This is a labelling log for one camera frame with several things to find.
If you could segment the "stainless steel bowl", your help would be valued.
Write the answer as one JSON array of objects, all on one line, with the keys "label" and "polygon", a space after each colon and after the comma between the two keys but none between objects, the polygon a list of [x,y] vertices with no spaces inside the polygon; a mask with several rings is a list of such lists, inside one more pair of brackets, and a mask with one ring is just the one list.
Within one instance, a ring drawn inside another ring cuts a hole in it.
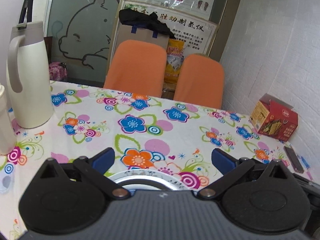
[{"label": "stainless steel bowl", "polygon": [[129,190],[183,191],[188,188],[178,179],[163,172],[134,169],[118,172],[110,180]]}]

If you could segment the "dark smartphone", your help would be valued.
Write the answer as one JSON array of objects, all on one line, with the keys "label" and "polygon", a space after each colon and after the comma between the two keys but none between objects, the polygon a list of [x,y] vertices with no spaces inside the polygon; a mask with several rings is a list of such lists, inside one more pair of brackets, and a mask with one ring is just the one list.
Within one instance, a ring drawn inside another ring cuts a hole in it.
[{"label": "dark smartphone", "polygon": [[295,151],[293,150],[293,148],[284,146],[284,151],[285,151],[287,157],[289,158],[294,171],[303,174],[304,168],[302,167],[300,161],[298,160],[298,157],[297,157]]}]

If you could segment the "floral tablecloth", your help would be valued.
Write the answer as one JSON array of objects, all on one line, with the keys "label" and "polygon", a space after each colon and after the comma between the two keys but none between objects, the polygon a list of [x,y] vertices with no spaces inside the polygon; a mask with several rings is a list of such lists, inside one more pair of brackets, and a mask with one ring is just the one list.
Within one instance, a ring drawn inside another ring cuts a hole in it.
[{"label": "floral tablecloth", "polygon": [[[248,117],[136,93],[50,82],[53,114],[23,128],[1,157],[1,239],[316,239],[302,226],[310,207],[284,141],[260,135]],[[146,169],[188,190],[136,190],[107,200],[73,161],[113,148],[104,174]],[[218,148],[255,166],[215,199],[197,193],[223,175]]]}]

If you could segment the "red snack carton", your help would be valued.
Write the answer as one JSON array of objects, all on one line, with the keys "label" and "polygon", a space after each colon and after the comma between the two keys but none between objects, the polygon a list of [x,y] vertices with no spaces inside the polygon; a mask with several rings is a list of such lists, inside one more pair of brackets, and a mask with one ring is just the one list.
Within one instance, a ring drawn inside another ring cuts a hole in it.
[{"label": "red snack carton", "polygon": [[298,114],[293,107],[270,94],[259,99],[249,120],[259,134],[284,142],[298,127]]}]

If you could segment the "small cream bottle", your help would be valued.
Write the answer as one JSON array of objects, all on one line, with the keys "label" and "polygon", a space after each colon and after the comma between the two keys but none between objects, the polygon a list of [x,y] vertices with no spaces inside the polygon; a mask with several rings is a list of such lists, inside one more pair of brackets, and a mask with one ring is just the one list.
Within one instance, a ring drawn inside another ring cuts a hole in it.
[{"label": "small cream bottle", "polygon": [[5,88],[1,85],[0,91],[0,153],[9,154],[16,145],[16,135],[12,128],[10,116],[7,109],[7,97]]}]

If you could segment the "right orange chair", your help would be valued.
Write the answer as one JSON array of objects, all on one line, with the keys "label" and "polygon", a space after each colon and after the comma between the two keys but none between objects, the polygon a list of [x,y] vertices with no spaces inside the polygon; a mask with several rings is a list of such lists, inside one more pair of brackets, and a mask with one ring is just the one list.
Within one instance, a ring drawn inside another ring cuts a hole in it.
[{"label": "right orange chair", "polygon": [[224,82],[225,72],[220,63],[191,54],[181,66],[174,100],[220,109]]}]

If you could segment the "orange chair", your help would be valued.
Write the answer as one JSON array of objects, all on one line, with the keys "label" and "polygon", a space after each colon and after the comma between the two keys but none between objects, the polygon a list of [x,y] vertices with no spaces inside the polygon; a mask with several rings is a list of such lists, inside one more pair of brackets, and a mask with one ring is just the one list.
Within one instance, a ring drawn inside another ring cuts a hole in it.
[{"label": "orange chair", "polygon": [[167,62],[166,50],[143,41],[122,42],[112,59],[104,88],[160,98]]},{"label": "orange chair", "polygon": [[174,100],[220,109],[224,82],[225,72],[220,63],[191,54],[181,66]]}]

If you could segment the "large cream thermos jug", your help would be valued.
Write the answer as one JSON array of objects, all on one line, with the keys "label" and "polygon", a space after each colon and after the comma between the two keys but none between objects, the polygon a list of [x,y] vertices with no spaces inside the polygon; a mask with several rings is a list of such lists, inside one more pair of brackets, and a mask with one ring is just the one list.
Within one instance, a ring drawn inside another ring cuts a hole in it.
[{"label": "large cream thermos jug", "polygon": [[18,125],[29,129],[46,123],[53,114],[53,103],[42,21],[12,28],[6,71],[9,98]]}]

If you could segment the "pink floral bag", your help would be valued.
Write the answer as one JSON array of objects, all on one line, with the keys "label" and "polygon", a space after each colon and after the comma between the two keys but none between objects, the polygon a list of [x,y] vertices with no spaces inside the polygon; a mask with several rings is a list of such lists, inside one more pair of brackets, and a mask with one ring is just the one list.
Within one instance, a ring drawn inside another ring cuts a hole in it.
[{"label": "pink floral bag", "polygon": [[63,62],[50,63],[49,76],[52,81],[67,82],[67,64]]}]

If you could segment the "left orange chair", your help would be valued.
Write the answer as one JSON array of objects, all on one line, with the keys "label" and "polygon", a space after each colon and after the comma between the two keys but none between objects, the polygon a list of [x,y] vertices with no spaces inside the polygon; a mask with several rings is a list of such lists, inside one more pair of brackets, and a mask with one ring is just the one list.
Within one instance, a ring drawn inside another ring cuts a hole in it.
[{"label": "left orange chair", "polygon": [[167,62],[166,50],[143,41],[122,42],[112,59],[104,88],[160,98]]}]

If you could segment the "yellow snack bag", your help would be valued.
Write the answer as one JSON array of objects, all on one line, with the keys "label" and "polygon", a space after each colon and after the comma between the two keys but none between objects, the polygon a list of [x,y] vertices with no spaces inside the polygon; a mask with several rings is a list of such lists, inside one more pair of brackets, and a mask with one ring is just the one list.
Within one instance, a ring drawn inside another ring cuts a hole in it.
[{"label": "yellow snack bag", "polygon": [[164,82],[177,83],[181,65],[184,60],[185,42],[169,39],[167,46],[167,63],[165,67]]}]

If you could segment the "brown gift box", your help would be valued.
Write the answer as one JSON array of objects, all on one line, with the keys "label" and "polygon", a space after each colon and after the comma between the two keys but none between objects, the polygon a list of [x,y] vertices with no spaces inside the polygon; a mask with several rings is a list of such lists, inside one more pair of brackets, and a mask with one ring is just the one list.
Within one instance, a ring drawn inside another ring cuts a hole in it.
[{"label": "brown gift box", "polygon": [[51,63],[52,62],[53,37],[52,36],[44,37],[44,42],[45,42],[45,45],[46,45],[46,52],[47,52],[47,56],[48,56],[48,62]]}]

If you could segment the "white poster with text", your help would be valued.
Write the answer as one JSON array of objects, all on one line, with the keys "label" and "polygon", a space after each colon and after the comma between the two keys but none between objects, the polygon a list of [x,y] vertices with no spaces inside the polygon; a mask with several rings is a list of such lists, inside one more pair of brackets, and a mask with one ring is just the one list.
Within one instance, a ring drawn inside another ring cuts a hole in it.
[{"label": "white poster with text", "polygon": [[154,12],[178,40],[184,41],[184,56],[190,54],[208,56],[210,54],[217,24],[185,12],[142,2],[124,1],[121,8],[132,9],[146,15]]}]

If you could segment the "black cloth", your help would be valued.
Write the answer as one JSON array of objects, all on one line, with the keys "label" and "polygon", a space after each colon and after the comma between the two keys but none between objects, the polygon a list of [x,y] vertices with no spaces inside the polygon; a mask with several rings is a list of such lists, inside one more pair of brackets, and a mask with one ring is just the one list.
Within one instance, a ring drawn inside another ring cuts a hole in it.
[{"label": "black cloth", "polygon": [[155,12],[148,15],[127,8],[119,11],[119,21],[122,25],[149,29],[158,34],[167,35],[171,39],[176,38],[170,28],[158,19]]}]

